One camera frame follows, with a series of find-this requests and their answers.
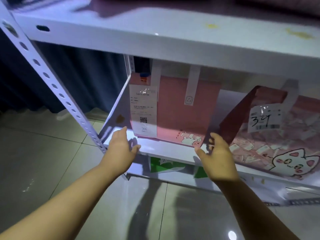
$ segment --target price tag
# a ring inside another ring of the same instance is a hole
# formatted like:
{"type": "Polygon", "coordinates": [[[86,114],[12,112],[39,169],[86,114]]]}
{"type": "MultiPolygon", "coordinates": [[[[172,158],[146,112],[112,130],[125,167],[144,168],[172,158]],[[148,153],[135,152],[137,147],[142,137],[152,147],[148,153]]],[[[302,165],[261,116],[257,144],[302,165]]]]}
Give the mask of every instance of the price tag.
{"type": "Polygon", "coordinates": [[[250,109],[248,133],[279,130],[282,121],[282,104],[264,104],[250,109]]]}
{"type": "Polygon", "coordinates": [[[129,85],[130,114],[135,135],[157,137],[157,87],[129,85]]]}

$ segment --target white strap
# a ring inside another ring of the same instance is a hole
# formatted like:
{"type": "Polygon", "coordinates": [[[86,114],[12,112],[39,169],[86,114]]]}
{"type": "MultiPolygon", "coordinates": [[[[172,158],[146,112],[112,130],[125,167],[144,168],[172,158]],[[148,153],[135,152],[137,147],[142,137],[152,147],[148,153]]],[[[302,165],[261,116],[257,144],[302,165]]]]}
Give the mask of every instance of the white strap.
{"type": "Polygon", "coordinates": [[[153,59],[152,60],[152,68],[151,68],[151,86],[157,87],[157,101],[159,100],[159,87],[160,87],[160,78],[161,78],[161,68],[162,62],[160,60],[153,59]]]}
{"type": "Polygon", "coordinates": [[[185,105],[193,105],[193,101],[196,96],[196,90],[198,86],[198,80],[200,75],[200,65],[191,65],[189,71],[188,85],[186,87],[186,96],[184,99],[185,105]]]}
{"type": "Polygon", "coordinates": [[[295,104],[299,96],[299,81],[288,79],[281,90],[287,91],[288,94],[284,101],[282,102],[282,112],[283,114],[287,114],[295,104]]]}

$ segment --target barcode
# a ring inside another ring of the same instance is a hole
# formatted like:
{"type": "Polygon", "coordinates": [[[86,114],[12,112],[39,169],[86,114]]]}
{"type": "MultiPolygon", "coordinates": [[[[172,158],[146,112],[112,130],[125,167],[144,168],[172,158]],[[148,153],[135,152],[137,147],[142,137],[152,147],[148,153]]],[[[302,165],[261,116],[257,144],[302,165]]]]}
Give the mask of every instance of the barcode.
{"type": "Polygon", "coordinates": [[[269,125],[256,125],[256,130],[263,130],[263,129],[279,129],[279,124],[269,124],[269,125]]]}
{"type": "Polygon", "coordinates": [[[147,117],[140,117],[140,123],[148,123],[147,122],[147,117]]]}

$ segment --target perforated metal upright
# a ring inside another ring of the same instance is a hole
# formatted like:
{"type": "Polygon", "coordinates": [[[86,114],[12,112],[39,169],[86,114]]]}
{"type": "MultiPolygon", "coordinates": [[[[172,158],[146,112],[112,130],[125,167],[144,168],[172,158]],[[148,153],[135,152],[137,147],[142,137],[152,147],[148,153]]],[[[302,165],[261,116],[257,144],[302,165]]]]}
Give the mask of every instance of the perforated metal upright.
{"type": "MultiPolygon", "coordinates": [[[[98,133],[90,124],[85,114],[81,111],[76,101],[70,95],[62,81],[59,79],[50,64],[46,61],[36,44],[28,39],[22,29],[19,27],[6,4],[0,1],[0,19],[1,29],[8,36],[15,47],[25,57],[29,64],[34,68],[50,90],[56,95],[61,103],[66,107],[70,114],[75,118],[78,124],[90,136],[92,141],[98,148],[105,153],[106,148],[98,137],[98,133]]],[[[131,71],[134,71],[134,59],[132,56],[124,55],[127,75],[130,76],[131,71]]]]}

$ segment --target cat eye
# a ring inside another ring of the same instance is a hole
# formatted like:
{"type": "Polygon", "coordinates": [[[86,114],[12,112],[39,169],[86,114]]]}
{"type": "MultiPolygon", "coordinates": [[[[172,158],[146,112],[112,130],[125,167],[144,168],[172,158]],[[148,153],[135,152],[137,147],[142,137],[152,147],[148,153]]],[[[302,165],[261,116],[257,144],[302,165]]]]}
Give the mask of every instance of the cat eye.
{"type": "Polygon", "coordinates": [[[284,164],[289,164],[289,163],[291,163],[292,162],[292,159],[286,159],[285,161],[284,161],[284,164]]]}
{"type": "Polygon", "coordinates": [[[294,167],[294,169],[301,169],[303,167],[302,164],[298,164],[297,166],[294,167]]]}

